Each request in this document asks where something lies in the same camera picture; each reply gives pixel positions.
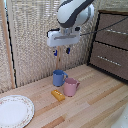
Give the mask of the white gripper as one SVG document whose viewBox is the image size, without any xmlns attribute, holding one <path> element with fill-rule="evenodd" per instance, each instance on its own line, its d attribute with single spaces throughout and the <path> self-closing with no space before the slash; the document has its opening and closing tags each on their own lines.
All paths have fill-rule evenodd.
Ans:
<svg viewBox="0 0 128 128">
<path fill-rule="evenodd" d="M 80 40 L 80 32 L 74 31 L 70 34 L 62 34 L 60 29 L 53 29 L 47 32 L 47 45 L 53 47 L 54 56 L 57 56 L 56 46 L 76 44 Z M 66 54 L 70 54 L 71 46 L 66 48 Z"/>
</svg>

